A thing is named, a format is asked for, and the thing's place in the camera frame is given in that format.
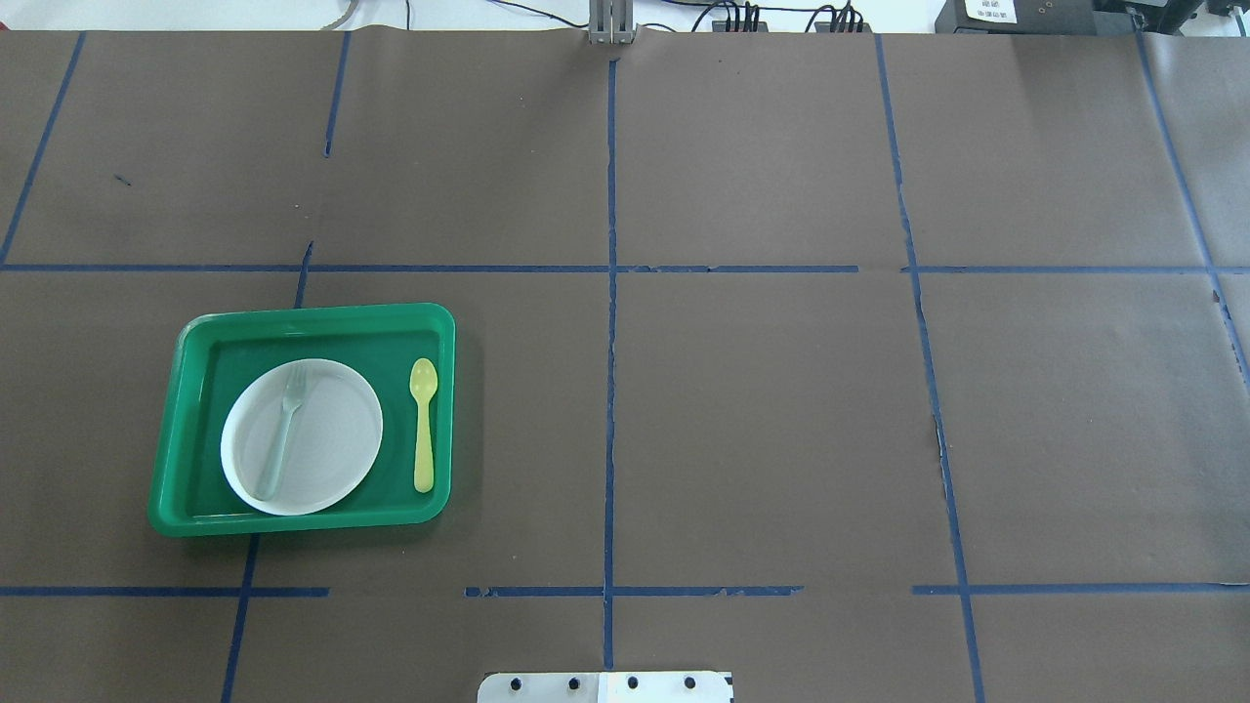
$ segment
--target yellow spoon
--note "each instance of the yellow spoon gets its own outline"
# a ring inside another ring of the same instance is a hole
[[[418,359],[412,364],[412,375],[408,382],[412,399],[416,400],[416,470],[412,485],[420,493],[434,488],[434,448],[430,447],[430,399],[439,390],[439,372],[429,359]]]

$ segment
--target table surface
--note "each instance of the table surface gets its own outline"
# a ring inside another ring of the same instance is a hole
[[[1248,59],[0,34],[2,697],[1242,697]],[[459,326],[438,519],[151,529],[186,321],[416,300]]]

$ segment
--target cable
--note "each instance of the cable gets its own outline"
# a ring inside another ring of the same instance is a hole
[[[348,9],[342,13],[342,16],[321,28],[321,31],[334,31],[340,26],[348,24],[348,20],[351,19],[351,15],[356,14],[356,10],[359,8],[360,8],[360,0],[350,0],[348,3]]]
[[[681,5],[685,8],[706,8],[709,3],[696,3],[691,0],[660,0],[660,3],[666,3],[669,5]],[[710,3],[711,6],[720,5],[720,3]],[[814,13],[815,8],[768,8],[760,6],[761,10],[768,10],[770,13]]]
[[[716,3],[712,3],[711,5],[704,5],[704,11],[699,13],[699,18],[695,20],[695,26],[690,28],[690,31],[699,31],[699,24],[708,16],[708,13],[712,11],[714,8],[720,6],[725,8],[725,29],[729,29],[729,18],[731,16],[729,13],[730,5],[732,5],[734,11],[736,13],[738,3],[734,0],[716,0]]]
[[[802,30],[804,34],[811,31],[811,28],[816,24],[816,19],[820,18],[820,13],[824,13],[825,10],[829,10],[829,14],[834,16],[831,21],[838,20],[838,8],[834,8],[832,5],[821,5],[820,8],[816,8],[815,13],[811,14],[811,19],[808,20],[808,26]]]
[[[586,23],[584,25],[579,25],[579,24],[571,23],[571,21],[561,18],[560,15],[552,15],[551,13],[548,13],[546,10],[539,10],[539,9],[535,9],[535,8],[530,8],[529,5],[521,5],[520,3],[512,3],[510,0],[486,0],[486,1],[491,3],[494,5],[508,5],[509,8],[519,8],[521,10],[526,10],[529,13],[534,13],[535,15],[542,15],[544,18],[552,19],[552,20],[555,20],[558,23],[566,24],[566,25],[571,26],[572,29],[586,29],[586,28],[590,26],[590,23]]]

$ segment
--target label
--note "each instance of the label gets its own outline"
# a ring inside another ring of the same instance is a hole
[[[964,9],[974,20],[1016,24],[1014,0],[964,0]]]

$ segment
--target blue tape line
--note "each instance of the blue tape line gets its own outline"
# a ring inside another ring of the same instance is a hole
[[[235,629],[230,638],[230,655],[226,658],[226,678],[221,684],[221,703],[230,703],[234,694],[234,677],[239,669],[239,649],[242,647],[242,632],[248,624],[248,600],[251,598],[251,579],[256,573],[256,552],[260,549],[260,535],[252,534],[248,542],[248,559],[242,568],[242,584],[239,587],[239,607],[235,610]]]
[[[901,273],[911,273],[904,266]],[[1128,275],[1185,275],[1205,274],[1205,266],[916,266],[921,274],[1128,274]]]
[[[972,595],[1081,595],[1100,593],[1236,593],[1248,583],[1004,583],[969,585]],[[912,595],[959,595],[958,585],[912,585]]]
[[[1198,249],[1202,253],[1202,265],[1206,266],[1208,275],[1211,281],[1211,290],[1219,296],[1220,315],[1224,318],[1224,330],[1229,335],[1229,341],[1232,344],[1232,355],[1238,362],[1238,370],[1241,373],[1241,384],[1250,390],[1250,367],[1246,367],[1245,349],[1241,346],[1241,336],[1238,334],[1238,325],[1232,321],[1232,314],[1229,311],[1229,298],[1224,294],[1224,286],[1220,285],[1220,275],[1216,273],[1215,261],[1211,259],[1211,248],[1206,241],[1206,233],[1202,230],[1202,223],[1198,218],[1198,208],[1194,206],[1194,195],[1189,189],[1189,180],[1185,178],[1185,171],[1180,168],[1180,158],[1176,155],[1176,145],[1172,143],[1171,130],[1168,129],[1168,120],[1164,118],[1164,108],[1159,101],[1159,91],[1155,89],[1155,74],[1150,68],[1150,56],[1146,54],[1146,40],[1140,31],[1134,34],[1134,39],[1138,41],[1138,58],[1141,60],[1141,73],[1146,79],[1146,93],[1150,95],[1150,108],[1155,113],[1155,120],[1159,123],[1159,133],[1164,138],[1164,146],[1168,151],[1168,160],[1171,163],[1172,173],[1176,175],[1176,185],[1180,186],[1181,199],[1185,201],[1185,213],[1189,215],[1190,225],[1194,228],[1194,238],[1198,240]]]
[[[342,76],[348,73],[348,49],[351,46],[351,33],[342,33],[342,49],[339,50],[339,73],[334,76],[334,98],[330,99],[330,119],[325,124],[325,151],[330,158],[330,148],[334,145],[334,125],[339,121],[339,100],[342,98]]]
[[[802,590],[801,585],[616,585],[612,598],[689,598],[730,595],[746,598],[785,598]],[[598,585],[492,585],[466,588],[465,598],[600,598]]]
[[[885,69],[885,46],[881,43],[880,34],[874,34],[872,40],[876,44],[876,68],[881,79],[881,103],[885,108],[885,126],[890,138],[890,159],[894,165],[894,186],[899,198],[899,218],[902,221],[902,231],[908,245],[908,265],[911,270],[909,278],[911,279],[911,296],[916,308],[916,324],[920,326],[920,349],[925,360],[925,379],[929,384],[929,405],[932,410],[934,424],[938,430],[941,480],[942,488],[946,492],[946,520],[950,527],[950,543],[955,554],[955,577],[959,580],[960,605],[964,612],[964,639],[968,644],[968,660],[972,674],[972,694],[976,703],[985,703],[985,685],[981,682],[981,654],[976,644],[972,598],[968,592],[968,568],[964,563],[964,540],[960,537],[959,510],[955,505],[955,483],[951,479],[950,459],[946,455],[946,427],[941,417],[941,400],[938,397],[938,375],[934,372],[932,348],[929,343],[929,324],[925,321],[916,246],[911,233],[911,216],[908,214],[908,203],[902,196],[902,158],[899,154],[899,135],[894,124],[894,105],[890,101],[890,79]]]
[[[422,273],[422,274],[606,274],[604,265],[561,264],[318,264],[318,273]]]
[[[12,248],[12,239],[18,235],[18,225],[21,223],[21,213],[26,209],[26,200],[30,198],[30,189],[35,185],[35,176],[39,174],[39,164],[44,161],[44,151],[48,150],[48,140],[52,136],[52,126],[56,125],[56,116],[65,104],[65,94],[70,90],[70,79],[74,78],[74,69],[78,68],[79,56],[82,54],[82,44],[86,41],[86,33],[80,31],[78,41],[74,43],[74,53],[70,54],[70,63],[65,66],[65,76],[61,78],[61,88],[56,91],[56,100],[52,101],[52,110],[48,114],[48,123],[44,125],[44,135],[39,138],[39,146],[35,148],[35,158],[30,160],[30,169],[26,170],[26,180],[21,184],[21,194],[18,195],[18,204],[12,209],[12,218],[9,220],[9,230],[0,244],[0,265],[9,258],[9,249]]]
[[[621,598],[689,598],[742,595],[746,598],[785,598],[802,590],[801,585],[618,585]]]
[[[762,266],[700,266],[690,265],[665,265],[665,266],[620,266],[619,273],[625,274],[858,274],[859,266],[830,265],[830,266],[804,266],[804,265],[762,265]]]
[[[604,670],[612,654],[612,602],[616,532],[616,63],[608,63],[608,409],[604,472]]]
[[[296,264],[4,264],[9,271],[38,273],[292,273]],[[328,274],[606,274],[602,264],[310,264],[308,270]],[[616,266],[618,274],[854,274],[855,265],[831,266]]]
[[[598,585],[492,585],[466,588],[465,598],[602,598]]]
[[[309,241],[309,248],[304,250],[304,260],[300,261],[300,280],[295,284],[295,308],[296,310],[304,306],[304,288],[309,283],[309,261],[312,260],[312,243]]]
[[[295,264],[5,264],[6,271],[28,273],[294,273]]]
[[[235,587],[0,585],[0,598],[238,598]],[[328,598],[329,588],[254,588],[252,598]]]

